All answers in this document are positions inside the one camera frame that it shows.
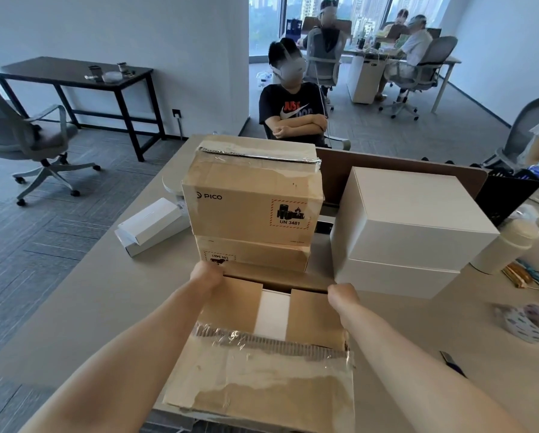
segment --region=sticker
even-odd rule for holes
[[[269,224],[285,228],[308,229],[307,209],[307,202],[272,199]]]
[[[234,262],[237,260],[237,257],[235,255],[231,255],[229,253],[218,253],[218,252],[211,252],[210,250],[203,251],[203,254],[205,255],[205,259],[208,262],[213,262],[217,264],[221,264],[223,262]]]

